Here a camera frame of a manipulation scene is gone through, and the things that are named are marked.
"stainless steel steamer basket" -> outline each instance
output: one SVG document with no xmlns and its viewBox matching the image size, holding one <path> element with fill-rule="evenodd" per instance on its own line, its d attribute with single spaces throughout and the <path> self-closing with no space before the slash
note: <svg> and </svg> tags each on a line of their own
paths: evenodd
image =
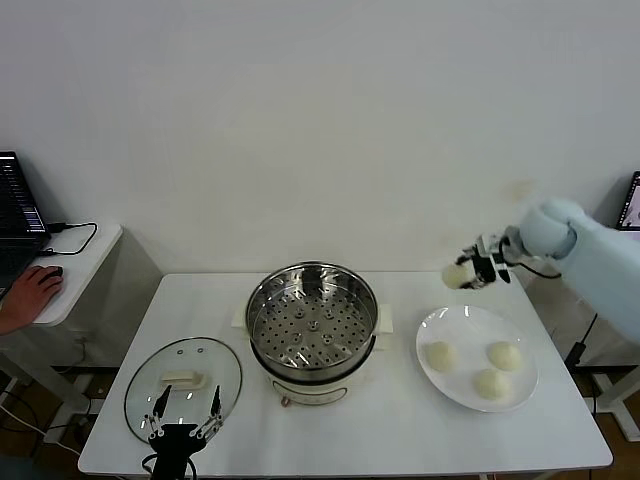
<svg viewBox="0 0 640 480">
<path fill-rule="evenodd" d="M 298 384 L 335 381 L 372 350 L 378 304 L 354 272 L 319 262 L 265 278 L 247 304 L 245 322 L 258 360 Z"/>
</svg>

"floor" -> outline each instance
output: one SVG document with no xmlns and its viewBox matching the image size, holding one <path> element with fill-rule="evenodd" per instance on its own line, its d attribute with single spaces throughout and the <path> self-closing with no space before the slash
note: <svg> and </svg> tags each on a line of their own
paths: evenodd
<svg viewBox="0 0 640 480">
<path fill-rule="evenodd" d="M 69 380 L 73 380 L 73 375 L 66 375 Z M 619 380 L 621 375 L 611 376 L 613 382 Z M 94 377 L 87 395 L 90 398 L 105 398 L 107 392 L 115 378 L 115 374 L 98 374 Z M 590 382 L 586 375 L 575 375 L 574 379 L 583 395 L 591 395 Z M 8 379 L 0 378 L 0 386 L 6 384 Z M 48 426 L 59 405 L 59 401 L 46 389 L 37 383 L 32 383 L 28 387 L 17 387 L 14 393 L 27 402 L 34 409 L 37 422 L 41 427 Z M 627 400 L 632 415 L 640 419 L 640 392 L 634 394 Z M 19 401 L 7 401 L 5 406 L 14 414 L 29 422 L 33 422 L 33 414 Z M 95 418 L 85 419 L 78 416 L 72 420 L 72 426 L 66 428 L 62 443 L 78 451 L 82 449 L 85 439 L 89 435 Z M 640 442 L 629 443 L 625 440 L 617 423 L 611 415 L 598 414 L 597 423 L 606 438 L 609 447 L 614 455 L 614 462 L 609 468 L 594 470 L 591 473 L 593 480 L 640 480 Z M 11 418 L 5 418 L 0 412 L 0 425 L 5 428 L 24 428 Z M 61 478 L 82 479 L 82 478 L 109 478 L 87 476 L 78 471 L 76 467 L 77 457 L 59 448 L 56 445 L 43 444 L 39 435 L 35 433 L 14 433 L 0 430 L 0 456 L 31 458 L 33 463 L 47 472 L 57 472 Z M 531 475 L 496 475 L 497 480 L 522 480 L 530 478 Z M 458 477 L 465 479 L 477 479 L 478 477 Z M 560 472 L 553 476 L 554 480 L 588 480 L 588 470 L 576 470 L 571 472 Z"/>
</svg>

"person's arm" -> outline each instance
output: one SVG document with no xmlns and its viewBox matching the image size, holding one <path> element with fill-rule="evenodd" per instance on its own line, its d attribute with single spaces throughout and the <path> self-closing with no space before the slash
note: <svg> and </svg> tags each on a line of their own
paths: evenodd
<svg viewBox="0 0 640 480">
<path fill-rule="evenodd" d="M 30 325 L 62 289 L 62 277 L 42 281 L 58 267 L 31 267 L 13 283 L 0 309 L 0 335 Z"/>
</svg>

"white plate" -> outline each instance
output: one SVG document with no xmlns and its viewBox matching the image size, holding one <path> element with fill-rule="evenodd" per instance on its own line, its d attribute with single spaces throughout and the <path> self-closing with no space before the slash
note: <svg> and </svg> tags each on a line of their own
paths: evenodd
<svg viewBox="0 0 640 480">
<path fill-rule="evenodd" d="M 434 370 L 427 362 L 426 346 L 448 342 L 456 349 L 458 362 L 449 373 Z M 473 387 L 473 375 L 485 368 L 496 368 L 487 356 L 489 347 L 499 341 L 514 343 L 522 353 L 522 368 L 502 372 L 511 382 L 511 392 L 500 400 L 487 400 Z M 506 412 L 523 405 L 538 384 L 538 368 L 522 332 L 511 322 L 470 305 L 443 307 L 429 315 L 418 329 L 416 352 L 429 380 L 447 397 L 481 412 Z"/>
</svg>

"dough ball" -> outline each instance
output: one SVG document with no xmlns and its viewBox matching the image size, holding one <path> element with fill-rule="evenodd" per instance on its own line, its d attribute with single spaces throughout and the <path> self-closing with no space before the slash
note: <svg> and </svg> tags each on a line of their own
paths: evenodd
<svg viewBox="0 0 640 480">
<path fill-rule="evenodd" d="M 500 370 L 513 371 L 522 367 L 520 349 L 510 342 L 497 342 L 491 345 L 489 360 Z"/>
<path fill-rule="evenodd" d="M 427 362 L 434 370 L 450 372 L 458 362 L 453 345 L 447 342 L 434 342 L 427 345 Z"/>
<path fill-rule="evenodd" d="M 491 368 L 476 373 L 473 386 L 478 395 L 488 400 L 500 400 L 511 392 L 511 383 L 506 375 Z"/>
<path fill-rule="evenodd" d="M 442 270 L 442 281 L 452 290 L 457 290 L 462 285 L 475 278 L 475 273 L 467 268 L 471 262 L 462 265 L 448 265 Z"/>
</svg>

